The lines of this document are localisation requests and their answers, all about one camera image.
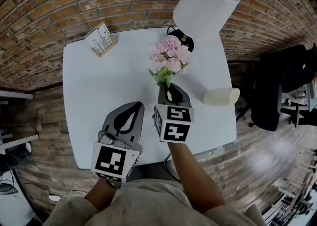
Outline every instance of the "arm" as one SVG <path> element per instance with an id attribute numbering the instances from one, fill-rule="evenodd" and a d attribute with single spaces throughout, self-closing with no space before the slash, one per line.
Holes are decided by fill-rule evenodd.
<path id="1" fill-rule="evenodd" d="M 115 192 L 116 189 L 110 187 L 106 180 L 99 179 L 93 189 L 85 196 L 85 199 L 101 211 L 110 206 Z"/>
<path id="2" fill-rule="evenodd" d="M 176 171 L 192 207 L 203 213 L 225 205 L 217 184 L 207 175 L 185 144 L 168 143 Z"/>

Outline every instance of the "beige shirt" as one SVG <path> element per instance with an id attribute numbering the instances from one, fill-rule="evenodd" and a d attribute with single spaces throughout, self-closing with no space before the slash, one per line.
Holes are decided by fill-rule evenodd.
<path id="1" fill-rule="evenodd" d="M 191 207 L 180 183 L 142 179 L 123 185 L 111 205 L 100 212 L 85 198 L 63 198 L 44 226 L 263 226 L 263 223 L 230 205 L 201 214 Z"/>

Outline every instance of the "white lampshade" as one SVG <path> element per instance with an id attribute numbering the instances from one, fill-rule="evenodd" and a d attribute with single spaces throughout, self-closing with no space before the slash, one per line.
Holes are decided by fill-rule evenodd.
<path id="1" fill-rule="evenodd" d="M 176 26 L 195 40 L 218 34 L 240 0 L 180 0 L 173 12 Z"/>

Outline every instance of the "floor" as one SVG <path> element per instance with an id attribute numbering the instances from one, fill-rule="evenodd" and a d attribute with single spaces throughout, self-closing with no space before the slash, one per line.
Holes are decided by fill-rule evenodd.
<path id="1" fill-rule="evenodd" d="M 33 182 L 61 197 L 71 190 L 88 192 L 97 181 L 90 170 L 78 169 L 71 148 L 62 87 L 35 94 L 33 100 L 10 102 L 1 108 L 7 128 L 15 138 L 33 135 L 32 156 L 16 170 L 22 183 Z M 303 147 L 317 148 L 317 129 L 294 128 L 282 116 L 276 132 L 250 128 L 250 115 L 237 123 L 237 140 L 198 156 L 208 174 L 218 183 L 225 200 L 239 209 L 257 203 L 267 210 L 280 197 L 278 180 L 284 178 Z M 33 184 L 24 185 L 34 205 L 50 213 L 55 202 L 48 192 Z"/>

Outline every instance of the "desk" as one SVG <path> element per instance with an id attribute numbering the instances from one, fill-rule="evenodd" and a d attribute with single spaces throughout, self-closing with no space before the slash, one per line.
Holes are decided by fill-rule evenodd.
<path id="1" fill-rule="evenodd" d="M 117 45 L 97 57 L 84 41 L 68 44 L 63 56 L 63 94 L 67 126 L 79 168 L 91 164 L 93 143 L 98 139 L 106 116 L 117 107 L 141 101 L 145 106 L 138 164 L 162 162 L 168 146 L 159 142 L 154 127 L 153 107 L 159 87 L 151 77 L 150 44 L 166 35 L 166 28 L 114 33 Z M 187 136 L 193 154 L 236 139 L 234 106 L 210 107 L 203 94 L 213 88 L 231 87 L 230 74 L 220 37 L 208 44 L 195 42 L 188 73 L 174 77 L 173 83 L 190 96 L 195 123 Z"/>

